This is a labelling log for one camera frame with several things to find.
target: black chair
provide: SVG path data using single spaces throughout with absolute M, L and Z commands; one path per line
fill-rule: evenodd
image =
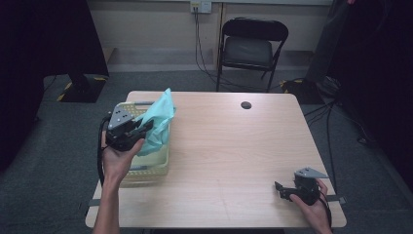
M 268 93 L 287 37 L 288 28 L 275 20 L 234 18 L 225 22 L 219 44 L 216 91 L 219 91 L 222 66 L 227 66 L 264 71 L 261 80 L 271 71 Z M 274 54 L 271 42 L 279 42 Z

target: gray carpet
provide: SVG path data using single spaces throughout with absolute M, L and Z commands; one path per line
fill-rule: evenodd
M 260 74 L 227 71 L 229 81 L 265 88 Z M 276 73 L 273 93 L 281 79 L 302 77 L 304 71 Z M 48 86 L 53 77 L 45 79 Z M 124 101 L 130 91 L 213 92 L 214 83 L 201 71 L 112 73 L 97 103 L 62 103 L 56 98 L 68 83 L 58 76 L 45 92 L 38 112 L 40 121 L 12 166 L 0 177 L 0 233 L 90 233 L 79 204 L 92 198 L 97 183 L 95 165 L 98 125 L 107 111 Z M 250 92 L 228 86 L 235 92 Z M 302 105 L 303 113 L 319 105 Z M 310 114 L 310 120 L 319 112 Z M 412 194 L 379 147 L 357 142 L 360 128 L 342 107 L 330 115 L 330 138 L 337 190 L 347 199 L 343 210 L 348 220 L 335 233 L 413 233 Z M 326 115 L 310 130 L 330 176 Z M 140 229 L 122 229 L 141 233 Z M 313 233 L 288 229 L 285 233 Z

